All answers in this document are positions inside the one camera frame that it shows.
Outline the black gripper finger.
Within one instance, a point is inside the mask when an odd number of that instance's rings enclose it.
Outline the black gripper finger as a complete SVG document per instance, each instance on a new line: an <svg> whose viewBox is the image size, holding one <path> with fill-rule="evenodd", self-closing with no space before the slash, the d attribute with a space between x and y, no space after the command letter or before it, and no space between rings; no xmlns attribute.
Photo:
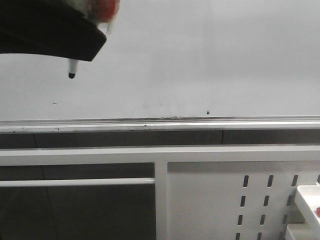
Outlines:
<svg viewBox="0 0 320 240"><path fill-rule="evenodd" d="M35 54L91 62L106 36L61 0L2 0L1 54Z"/></svg>

